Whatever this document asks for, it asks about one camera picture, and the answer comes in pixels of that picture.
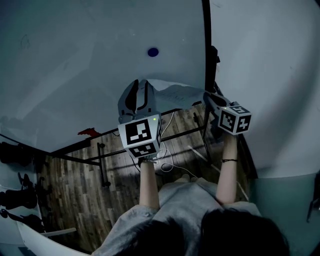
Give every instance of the gray fabric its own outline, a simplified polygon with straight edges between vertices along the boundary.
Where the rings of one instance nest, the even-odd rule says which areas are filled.
[[[216,190],[216,184],[201,178],[197,182],[175,182],[164,185],[159,192],[160,210],[141,205],[134,206],[117,220],[101,247],[92,255],[116,255],[131,242],[134,228],[142,227],[152,219],[166,222],[170,217],[182,227],[187,244],[185,255],[192,256],[198,252],[198,240],[195,240],[195,237],[200,238],[201,221],[207,212],[233,208],[260,216],[253,203],[236,202],[220,205],[215,200]]]

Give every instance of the blue dot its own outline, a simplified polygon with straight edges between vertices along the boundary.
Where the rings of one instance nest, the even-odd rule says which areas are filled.
[[[150,57],[156,57],[159,54],[159,50],[157,48],[150,48],[148,50],[148,55]]]

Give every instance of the dark hair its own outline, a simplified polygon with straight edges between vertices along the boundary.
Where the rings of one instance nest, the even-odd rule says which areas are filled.
[[[167,223],[151,220],[137,228],[127,248],[116,256],[183,256],[185,255],[184,235],[178,224],[169,219]]]
[[[201,224],[199,255],[290,255],[276,224],[246,211],[214,210]]]

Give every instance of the red object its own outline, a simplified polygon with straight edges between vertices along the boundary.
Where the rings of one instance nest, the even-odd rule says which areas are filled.
[[[96,132],[95,128],[88,128],[83,131],[78,132],[78,135],[90,135],[91,137],[95,137],[100,135],[101,133]]]

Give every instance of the white cube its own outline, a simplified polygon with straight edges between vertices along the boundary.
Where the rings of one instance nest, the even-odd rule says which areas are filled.
[[[242,106],[221,107],[218,127],[232,135],[249,131],[251,112]]]
[[[161,142],[161,119],[158,114],[118,125],[123,148],[133,158],[156,154]]]

